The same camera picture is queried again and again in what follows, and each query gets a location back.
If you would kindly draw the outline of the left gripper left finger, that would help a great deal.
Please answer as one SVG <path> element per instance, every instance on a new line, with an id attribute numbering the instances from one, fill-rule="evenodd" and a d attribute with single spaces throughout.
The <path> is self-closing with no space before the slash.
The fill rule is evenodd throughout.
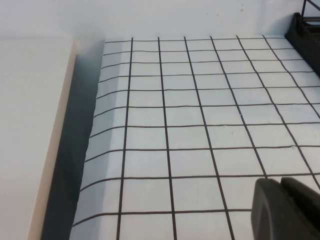
<path id="1" fill-rule="evenodd" d="M 296 204 L 273 179 L 255 182 L 251 226 L 255 240 L 293 240 L 297 223 Z"/>

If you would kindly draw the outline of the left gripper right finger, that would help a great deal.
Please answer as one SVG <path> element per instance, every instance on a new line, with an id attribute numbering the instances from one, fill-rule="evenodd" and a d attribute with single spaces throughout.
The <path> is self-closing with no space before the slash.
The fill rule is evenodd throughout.
<path id="1" fill-rule="evenodd" d="M 320 239 L 320 194 L 293 177 L 283 177 L 281 186 L 306 218 L 311 233 Z"/>

